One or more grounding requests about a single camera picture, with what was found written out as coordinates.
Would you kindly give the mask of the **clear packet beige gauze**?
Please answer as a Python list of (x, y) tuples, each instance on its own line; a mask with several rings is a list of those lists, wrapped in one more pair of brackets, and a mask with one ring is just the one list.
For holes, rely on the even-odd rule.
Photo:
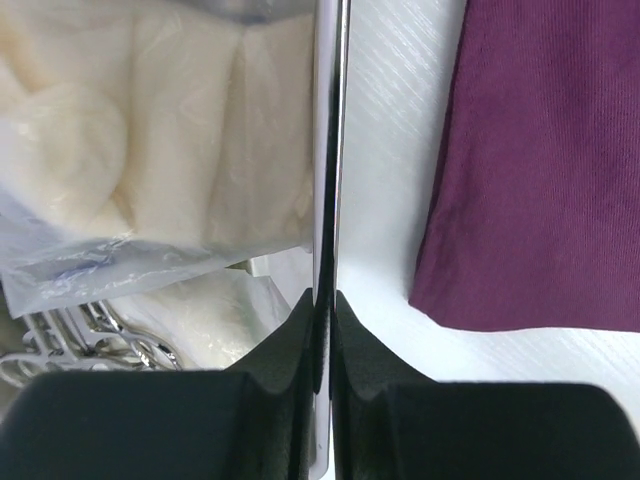
[(278, 328), (293, 299), (267, 262), (254, 259), (117, 297), (109, 306), (128, 326), (167, 341), (184, 368), (223, 369)]
[(308, 244), (311, 1), (5, 1), (1, 277), (22, 316)]

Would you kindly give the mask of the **purple cloth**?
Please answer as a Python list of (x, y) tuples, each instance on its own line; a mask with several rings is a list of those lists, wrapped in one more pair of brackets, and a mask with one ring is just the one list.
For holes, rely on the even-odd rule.
[(409, 302), (462, 330), (638, 330), (637, 2), (467, 3)]

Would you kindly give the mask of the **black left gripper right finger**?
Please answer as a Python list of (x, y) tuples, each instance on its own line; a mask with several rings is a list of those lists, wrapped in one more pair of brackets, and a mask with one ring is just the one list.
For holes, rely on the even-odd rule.
[(445, 383), (410, 366), (343, 296), (331, 321), (340, 479), (635, 479), (639, 442), (603, 389)]

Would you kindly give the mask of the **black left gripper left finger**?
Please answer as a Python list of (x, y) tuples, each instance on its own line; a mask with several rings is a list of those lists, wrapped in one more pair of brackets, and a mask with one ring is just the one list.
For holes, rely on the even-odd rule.
[(5, 479), (304, 479), (313, 297), (225, 370), (45, 374), (1, 426)]

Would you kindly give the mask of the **steel forceps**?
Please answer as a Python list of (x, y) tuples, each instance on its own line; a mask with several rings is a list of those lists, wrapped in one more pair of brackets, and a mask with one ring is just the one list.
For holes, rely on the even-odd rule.
[(80, 306), (25, 314), (20, 320), (26, 327), (23, 344), (47, 358), (71, 360), (129, 353), (119, 335), (96, 330)]
[(49, 371), (47, 364), (48, 356), (43, 353), (5, 353), (1, 355), (1, 379), (24, 388), (34, 377)]

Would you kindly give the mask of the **steel instrument tray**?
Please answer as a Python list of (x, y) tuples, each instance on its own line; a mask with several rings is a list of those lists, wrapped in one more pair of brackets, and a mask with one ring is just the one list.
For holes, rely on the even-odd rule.
[(308, 334), (312, 393), (308, 479), (322, 478), (330, 463), (330, 329), (337, 291), (350, 13), (349, 1), (316, 3), (313, 307)]

